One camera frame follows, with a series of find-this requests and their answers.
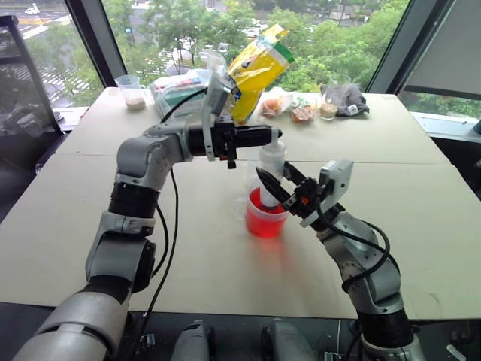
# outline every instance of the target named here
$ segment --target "yellow bag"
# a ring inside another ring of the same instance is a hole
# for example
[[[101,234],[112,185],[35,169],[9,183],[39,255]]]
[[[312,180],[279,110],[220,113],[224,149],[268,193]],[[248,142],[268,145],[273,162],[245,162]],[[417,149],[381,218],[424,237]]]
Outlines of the yellow bag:
[[[239,54],[228,68],[236,123],[245,124],[256,108],[265,87],[272,83],[294,62],[289,49],[279,39],[287,35],[279,24],[266,29]]]

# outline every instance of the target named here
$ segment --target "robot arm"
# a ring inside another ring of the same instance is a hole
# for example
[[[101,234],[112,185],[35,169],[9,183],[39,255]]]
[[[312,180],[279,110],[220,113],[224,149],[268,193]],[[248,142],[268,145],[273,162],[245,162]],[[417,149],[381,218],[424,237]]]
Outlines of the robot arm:
[[[362,344],[368,357],[372,360],[424,361],[419,339],[413,334],[404,311],[401,276],[395,261],[388,258],[380,262],[381,248],[352,239],[378,243],[368,224],[354,218],[337,203],[347,191],[352,166],[347,160],[330,162],[321,169],[318,183],[286,162],[284,177],[297,186],[292,195],[268,172],[257,168],[257,173],[283,207],[303,219],[303,227],[310,226],[316,231],[317,238],[336,262],[343,289],[357,311]]]
[[[202,109],[203,126],[160,123],[125,141],[117,154],[111,201],[86,261],[86,287],[68,297],[15,356],[15,361],[103,360],[119,349],[133,293],[149,285],[156,245],[157,200],[171,167],[208,155],[235,167],[238,147],[271,142],[270,126],[236,127],[221,117],[228,89],[213,78]]]

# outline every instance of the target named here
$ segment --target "glass window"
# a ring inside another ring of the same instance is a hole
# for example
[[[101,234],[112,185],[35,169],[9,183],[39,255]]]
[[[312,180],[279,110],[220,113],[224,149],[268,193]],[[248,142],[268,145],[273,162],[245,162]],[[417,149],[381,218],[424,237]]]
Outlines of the glass window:
[[[409,111],[461,118],[479,119],[481,117],[480,100],[407,91],[401,92],[398,98]]]
[[[228,63],[274,23],[295,62],[277,79],[288,91],[318,91],[333,74],[364,89],[409,0],[102,0],[126,68],[145,85],[203,66],[214,49]]]
[[[63,0],[2,2],[15,15],[52,108],[91,105],[104,89]]]

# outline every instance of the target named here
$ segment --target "tabletop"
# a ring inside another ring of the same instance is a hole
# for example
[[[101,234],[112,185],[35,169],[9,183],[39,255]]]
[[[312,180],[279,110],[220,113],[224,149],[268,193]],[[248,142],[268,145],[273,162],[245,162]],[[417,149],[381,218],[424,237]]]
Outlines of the tabletop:
[[[369,114],[295,125],[287,115],[269,120],[259,115],[260,102],[248,125],[267,123],[284,131],[289,161],[449,164],[396,96],[366,94]],[[127,111],[118,88],[107,88],[58,150],[60,154],[115,156],[121,143],[159,122],[151,103]],[[239,159],[257,159],[259,150],[240,149]]]
[[[322,163],[294,165],[317,176]],[[248,233],[248,168],[206,159],[174,166],[178,247],[154,311],[355,318],[336,265],[300,219],[289,216],[278,238]],[[58,305],[84,286],[115,169],[114,156],[52,156],[0,225],[0,301]],[[159,201],[173,229],[170,178]],[[481,204],[452,165],[356,163],[342,203],[391,238],[411,318],[481,315]],[[151,239],[159,255],[159,222]],[[158,282],[133,295],[131,309],[145,310]]]

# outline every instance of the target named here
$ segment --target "table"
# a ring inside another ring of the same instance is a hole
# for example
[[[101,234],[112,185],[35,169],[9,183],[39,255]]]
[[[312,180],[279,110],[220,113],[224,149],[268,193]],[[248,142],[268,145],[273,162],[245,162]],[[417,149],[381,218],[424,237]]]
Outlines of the table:
[[[355,119],[316,120],[294,125],[283,115],[274,120],[259,116],[259,106],[249,124],[259,122],[284,131],[291,161],[449,164],[409,111],[393,95],[366,94],[369,114]],[[83,116],[80,124],[58,150],[60,154],[115,156],[127,138],[139,136],[159,122],[152,104],[128,112],[117,88],[107,88]],[[238,151],[239,159],[257,159],[259,150]]]
[[[294,164],[312,176],[322,165]],[[0,301],[57,305],[83,287],[115,168],[114,156],[49,160],[0,225]],[[246,231],[238,201],[245,168],[206,159],[175,165],[178,248],[154,311],[354,318],[336,265],[300,219],[289,217],[274,240]],[[170,179],[160,202],[173,229]],[[452,165],[357,163],[343,205],[388,233],[411,318],[481,315],[481,204]],[[161,253],[159,225],[152,240]],[[132,297],[133,310],[147,308],[158,281]]]

